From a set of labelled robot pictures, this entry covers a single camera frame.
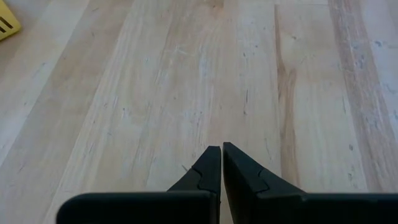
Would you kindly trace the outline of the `yellow plastic basket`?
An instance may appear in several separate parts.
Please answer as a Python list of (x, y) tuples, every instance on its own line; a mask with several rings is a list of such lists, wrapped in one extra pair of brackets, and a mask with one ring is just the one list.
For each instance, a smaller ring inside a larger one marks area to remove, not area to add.
[(0, 0), (0, 40), (19, 32), (21, 24), (9, 9), (7, 4)]

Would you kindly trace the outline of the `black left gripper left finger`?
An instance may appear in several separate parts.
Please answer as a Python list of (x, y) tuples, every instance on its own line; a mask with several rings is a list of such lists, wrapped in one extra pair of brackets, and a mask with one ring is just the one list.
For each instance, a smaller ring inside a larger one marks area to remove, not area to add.
[(56, 224), (219, 224), (221, 149), (209, 146), (163, 192), (81, 194), (59, 209)]

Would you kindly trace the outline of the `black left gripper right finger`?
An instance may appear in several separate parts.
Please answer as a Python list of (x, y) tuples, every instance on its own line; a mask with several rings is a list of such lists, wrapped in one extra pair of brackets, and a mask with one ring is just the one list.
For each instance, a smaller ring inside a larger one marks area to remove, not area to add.
[(308, 193), (230, 142), (223, 175), (234, 224), (398, 224), (398, 194)]

